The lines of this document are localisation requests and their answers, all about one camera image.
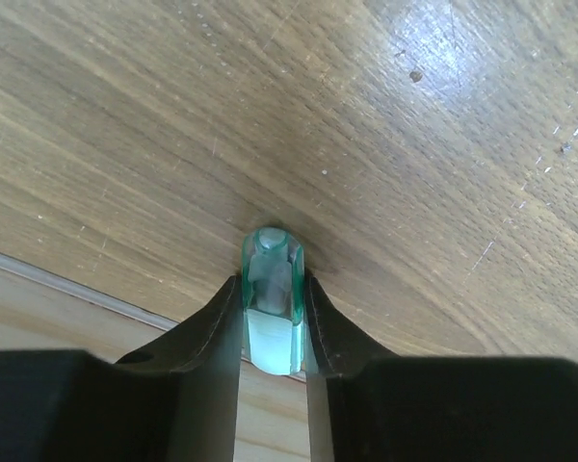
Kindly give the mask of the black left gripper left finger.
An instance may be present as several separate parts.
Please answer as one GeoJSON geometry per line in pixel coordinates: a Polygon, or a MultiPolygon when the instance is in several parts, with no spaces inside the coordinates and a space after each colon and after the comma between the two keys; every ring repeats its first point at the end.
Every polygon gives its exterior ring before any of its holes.
{"type": "Polygon", "coordinates": [[[241,279],[114,363],[80,349],[0,351],[0,461],[229,461],[241,279]]]}

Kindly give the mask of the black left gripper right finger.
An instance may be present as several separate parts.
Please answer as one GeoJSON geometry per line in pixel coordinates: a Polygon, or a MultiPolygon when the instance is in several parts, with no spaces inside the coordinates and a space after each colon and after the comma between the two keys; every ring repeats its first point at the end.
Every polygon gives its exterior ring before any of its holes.
{"type": "Polygon", "coordinates": [[[401,356],[304,280],[315,461],[578,461],[578,364],[401,356]]]}

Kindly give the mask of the mint green highlighter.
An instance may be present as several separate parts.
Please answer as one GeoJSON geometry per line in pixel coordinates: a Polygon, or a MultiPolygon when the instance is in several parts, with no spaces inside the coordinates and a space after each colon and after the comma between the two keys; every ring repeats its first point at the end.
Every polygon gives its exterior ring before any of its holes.
{"type": "Polygon", "coordinates": [[[242,245],[244,349],[260,371],[293,375],[304,357],[303,248],[290,233],[262,227],[242,245]]]}

